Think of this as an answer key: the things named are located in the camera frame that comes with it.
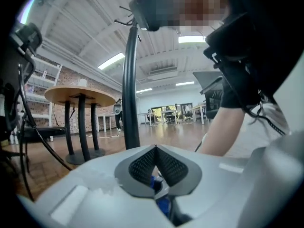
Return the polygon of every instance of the ceiling beam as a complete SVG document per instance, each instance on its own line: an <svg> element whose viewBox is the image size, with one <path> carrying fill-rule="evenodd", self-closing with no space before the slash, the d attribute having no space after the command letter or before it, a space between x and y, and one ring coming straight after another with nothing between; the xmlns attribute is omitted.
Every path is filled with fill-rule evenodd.
<svg viewBox="0 0 304 228"><path fill-rule="evenodd" d="M67 2L68 2L68 0L55 0L53 3L58 8L63 8L64 5ZM58 14L59 14L59 11L56 8L50 7L50 9L48 10L46 18L43 21L43 25L42 25L42 28L41 28L41 34L43 36L45 36L48 33L48 31L50 30L51 25L53 24L53 22L57 18Z"/></svg>
<svg viewBox="0 0 304 228"><path fill-rule="evenodd" d="M56 48L59 51L63 51L65 52L65 54L68 54L68 58L73 61L78 61L80 64L84 65L85 67L88 67L90 70L94 70L95 73L101 75L103 78L106 78L107 80L113 81L113 83L117 84L119 87L122 86L121 83L117 82L116 80L114 80L113 78L111 78L110 76L108 76L107 74L105 74L103 71L97 69L96 67L92 66L91 64L89 64L88 62L84 61L82 58L78 57L77 55L73 54L72 52L70 52L69 50L67 50L66 48L58 45L56 42L43 37L43 45L45 45L45 43L49 43L53 48Z"/></svg>
<svg viewBox="0 0 304 228"><path fill-rule="evenodd" d="M188 81L196 81L192 72L187 73L179 73L176 77L172 78L164 78L159 80L154 80L150 82L141 82L140 85L137 85L137 90L153 88L153 87L163 87L174 85L176 83L188 82Z"/></svg>
<svg viewBox="0 0 304 228"><path fill-rule="evenodd" d="M119 19L119 21L123 23L127 23L130 20L129 17L124 17L122 19ZM99 41L101 41L103 38L107 37L108 35L114 33L117 31L121 26L121 24L113 23L107 28L100 31L94 38L91 38L91 40L82 48L82 50L79 52L78 56L82 57L84 54L87 53L87 51L95 44L100 44Z"/></svg>
<svg viewBox="0 0 304 228"><path fill-rule="evenodd" d="M140 58L136 61L136 65L138 67L145 66L147 64L152 64L155 62L160 62L164 60L169 60L172 58L179 58L179 57L194 57L196 55L203 55L204 50L207 47L202 48L192 48L192 49L180 49L180 50L174 50L174 51L167 51L163 53L158 53L155 55L147 56Z"/></svg>
<svg viewBox="0 0 304 228"><path fill-rule="evenodd" d="M79 23L78 21L76 21L75 19L73 19L67 12L63 11L61 8L57 7L55 4L53 3L49 3L53 8L55 8L56 10L58 10L58 12L60 12L63 16L65 16L68 20L70 20L75 26L77 26L80 30L82 30L87 36L89 36L92 40L94 40L104 51L106 51L107 53L109 53L109 50L106 49L101 43L99 43L99 41L97 41L88 31L86 28L84 28L84 26Z"/></svg>
<svg viewBox="0 0 304 228"><path fill-rule="evenodd" d="M65 60L64 58L60 57L60 56L57 56L55 54L53 54L52 52L50 51L47 51L43 48L38 48L37 49L37 53L43 57L46 57L54 62L57 62L59 64L62 64L63 66L79 73L79 74L82 74L88 78L91 78L103 85L106 85L114 90L117 90L119 92L122 92L122 88L121 87L116 87L114 86L113 84L110 84L108 82L106 82L105 80L102 80L97 74L95 73L91 73L89 72L88 70L84 69L83 67L77 65L76 63L72 63L71 61L69 60Z"/></svg>

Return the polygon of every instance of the desk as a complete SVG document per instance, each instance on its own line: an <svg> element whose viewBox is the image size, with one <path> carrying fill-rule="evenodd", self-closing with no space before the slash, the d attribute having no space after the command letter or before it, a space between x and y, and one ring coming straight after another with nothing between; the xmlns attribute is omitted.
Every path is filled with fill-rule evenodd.
<svg viewBox="0 0 304 228"><path fill-rule="evenodd" d="M96 107L106 107L115 103L114 98L97 89L76 86L58 85L49 88L45 98L57 105L65 106L66 143L69 154L66 161L70 164L81 165L91 158L97 158L105 154L99 149L96 129ZM78 107L78 127L81 150L74 151L70 132L70 107ZM94 148L89 149L86 141L85 108L91 108L92 137Z"/></svg>
<svg viewBox="0 0 304 228"><path fill-rule="evenodd" d="M106 124L105 124L105 118L106 118L106 117L109 118L109 127L110 127L110 130L112 129L112 128L111 128L111 117L112 117L112 116L115 116L115 114L101 114L101 115L96 115L97 132L99 132L99 120L98 120L99 117L103 117L103 119L104 119L104 133L106 133Z"/></svg>
<svg viewBox="0 0 304 228"><path fill-rule="evenodd" d="M202 125L205 124L205 123L204 123L203 108L206 108L206 104L197 105L197 106L191 108L192 116L193 116L193 121L194 121L194 122L196 122L195 110L200 110L201 124L202 124Z"/></svg>
<svg viewBox="0 0 304 228"><path fill-rule="evenodd" d="M175 110L168 110L168 111L163 111L163 112L161 112L161 123L162 123L162 125L164 124L164 122L163 122L163 114L164 113L170 113L170 112L173 112L173 115L175 116L175 124L177 124L177 119L176 119L176 114L175 114Z"/></svg>
<svg viewBox="0 0 304 228"><path fill-rule="evenodd" d="M154 115L154 119L155 119L155 113L139 113L137 114L138 116L144 116L144 124L146 125L146 116L149 116L150 118L150 127L152 126L152 120L151 120L151 115Z"/></svg>

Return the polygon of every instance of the blue component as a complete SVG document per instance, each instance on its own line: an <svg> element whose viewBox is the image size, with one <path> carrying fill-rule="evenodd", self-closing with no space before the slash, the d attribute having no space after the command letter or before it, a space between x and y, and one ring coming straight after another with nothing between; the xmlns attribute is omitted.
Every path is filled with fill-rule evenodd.
<svg viewBox="0 0 304 228"><path fill-rule="evenodd" d="M150 182L150 188L154 187L154 181L155 177L151 176L151 182ZM158 199L156 201L157 206L160 208L160 210L164 213L166 217L169 217L169 206L170 206L170 201L167 197L163 197L161 199Z"/></svg>

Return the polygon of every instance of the round wooden table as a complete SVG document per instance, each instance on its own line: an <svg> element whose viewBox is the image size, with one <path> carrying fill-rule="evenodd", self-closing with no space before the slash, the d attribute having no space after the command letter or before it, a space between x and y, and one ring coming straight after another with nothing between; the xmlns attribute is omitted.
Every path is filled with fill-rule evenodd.
<svg viewBox="0 0 304 228"><path fill-rule="evenodd" d="M90 159L104 156L104 150L98 146L96 128L96 107L107 107L115 104L114 98L98 89L76 86L58 85L49 88L45 98L54 104L65 106L66 143L69 154L66 161L70 164L81 165ZM81 150L74 151L70 131L70 107L78 107L78 127ZM85 108L91 108L92 137L94 148L89 149L86 141Z"/></svg>

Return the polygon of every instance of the brick wall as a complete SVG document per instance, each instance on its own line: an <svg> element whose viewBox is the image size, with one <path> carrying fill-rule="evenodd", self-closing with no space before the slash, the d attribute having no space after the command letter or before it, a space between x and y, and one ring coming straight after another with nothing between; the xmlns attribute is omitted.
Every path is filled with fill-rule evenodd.
<svg viewBox="0 0 304 228"><path fill-rule="evenodd" d="M122 97L121 93L108 87L105 86L95 80L92 80L82 74L79 74L73 70L70 70L66 67L62 67L59 79L58 79L58 85L77 85L79 80L83 78L87 80L87 86L95 89L99 89L101 91L107 92L108 94L112 95L115 100L118 100L119 98ZM38 95L43 95L45 92L45 89L35 87L35 94ZM34 103L34 102L29 102L29 107L31 109L32 113L37 113L37 114L48 114L48 104L41 104L41 103ZM56 119L58 121L59 126L64 126L64 106L60 105L55 105L54 108L54 113L56 116ZM113 112L113 106L109 107L104 107L104 108L97 108L96 113L97 114L103 114L103 113L112 113ZM91 131L91 109L85 109L85 129L86 131ZM35 119L36 124L38 126L48 126L48 120L47 119ZM109 127L109 119L106 119L106 127ZM115 119L111 117L111 124L112 127L116 127ZM54 118L54 114L52 114L52 125L56 126L56 121ZM76 108L75 113L73 114L72 118L70 119L70 126L71 126L71 133L77 133L78 132L78 109ZM104 123L103 123L103 118L99 118L99 129L104 128Z"/></svg>

